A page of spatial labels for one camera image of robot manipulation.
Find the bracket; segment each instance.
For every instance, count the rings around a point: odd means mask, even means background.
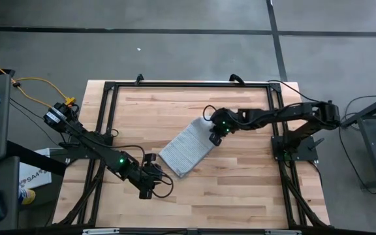
[[[104,91],[109,91],[116,85],[116,82],[105,82],[104,83]]]
[[[301,141],[297,148],[296,153],[291,155],[285,155],[284,149],[282,148],[283,137],[273,136],[271,138],[272,151],[276,161],[318,161],[319,156],[317,155],[316,146],[319,141],[314,142],[312,136],[305,138]]]
[[[274,89],[276,92],[280,93],[281,92],[281,85],[279,83],[275,82],[270,82],[269,86]]]

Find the yellow cable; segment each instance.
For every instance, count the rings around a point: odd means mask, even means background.
[[[4,72],[4,70],[2,70],[1,68],[0,68],[0,71],[1,71],[3,74],[7,74],[7,73]],[[20,81],[20,80],[39,80],[39,81],[47,82],[47,83],[49,83],[53,88],[55,88],[55,89],[56,89],[56,90],[57,90],[57,91],[63,96],[63,98],[65,98],[65,100],[66,100],[67,102],[68,102],[68,101],[74,101],[74,98],[68,98],[66,95],[64,95],[64,94],[60,91],[59,88],[57,88],[53,83],[47,81],[46,79],[43,79],[43,78],[20,78],[20,79],[17,79],[17,81]],[[11,78],[11,82],[12,82],[13,84],[16,83],[16,81],[15,81],[14,79],[12,79],[12,78]],[[29,95],[27,95],[27,94],[25,93],[25,91],[24,91],[21,87],[17,87],[17,89],[19,89],[19,90],[21,91],[21,93],[23,93],[23,95],[24,95],[25,97],[27,97],[28,99],[31,99],[32,101],[35,101],[35,102],[37,102],[37,103],[39,103],[39,104],[43,104],[43,105],[45,105],[45,106],[47,106],[47,107],[49,107],[49,108],[52,107],[51,105],[46,104],[46,103],[43,102],[43,101],[40,101],[40,100],[35,99],[35,98],[33,98],[33,97],[30,97]]]
[[[63,96],[63,98],[65,98],[65,100],[68,98],[66,95],[64,95],[64,94],[62,93],[62,91],[61,91],[59,88],[57,88],[57,86],[55,86],[53,83],[47,81],[46,79],[30,77],[30,78],[19,78],[19,79],[17,79],[16,81],[18,82],[18,81],[24,81],[24,80],[38,80],[38,81],[46,82],[46,83],[48,83],[49,85],[51,85],[54,89],[56,89],[57,92],[59,92],[59,94],[60,94],[61,96]]]

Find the gray floor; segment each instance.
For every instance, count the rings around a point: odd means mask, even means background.
[[[374,0],[273,0],[280,30],[376,31]],[[0,0],[0,24],[159,29],[270,29],[264,0]],[[376,38],[281,37],[289,81],[303,93],[332,99],[341,112],[353,98],[376,95]],[[82,101],[88,79],[244,80],[279,79],[271,36],[0,33],[0,66],[16,77],[40,76]],[[46,84],[24,82],[27,92],[49,104],[62,101]],[[46,108],[12,92],[43,115]],[[351,107],[357,111],[373,99]],[[53,139],[58,134],[41,123]],[[322,131],[318,146],[331,224],[376,231],[376,195],[359,188],[337,131]],[[28,119],[10,111],[9,138],[32,149],[54,147]],[[362,177],[371,177],[358,133],[344,142]],[[29,225],[45,223],[50,207]]]

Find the wooden table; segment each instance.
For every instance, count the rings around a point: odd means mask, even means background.
[[[80,121],[90,131],[97,123],[104,82],[87,83]],[[298,89],[297,83],[289,85]],[[281,88],[285,105],[301,101],[291,89],[284,85]],[[268,109],[266,91],[261,88],[122,87],[113,124],[119,131],[114,145],[138,144],[147,153],[159,153],[202,115],[207,104],[216,108]],[[289,128],[296,129],[303,123],[291,121]],[[173,193],[164,199],[140,200],[134,186],[106,170],[97,227],[287,228],[279,169],[270,145],[272,135],[271,125],[230,134],[183,179],[178,179],[159,159],[157,162],[175,182]],[[126,151],[141,159],[140,150]],[[62,220],[82,194],[87,164],[87,160],[79,160],[68,167],[54,222]],[[307,162],[296,165],[303,197],[328,223],[319,175]],[[168,190],[168,186],[160,185],[155,191],[163,195]],[[293,198],[294,218],[298,221]]]

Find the gray towel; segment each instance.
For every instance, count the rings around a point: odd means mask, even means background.
[[[180,178],[190,172],[215,146],[208,139],[213,123],[199,117],[166,145],[159,156]]]

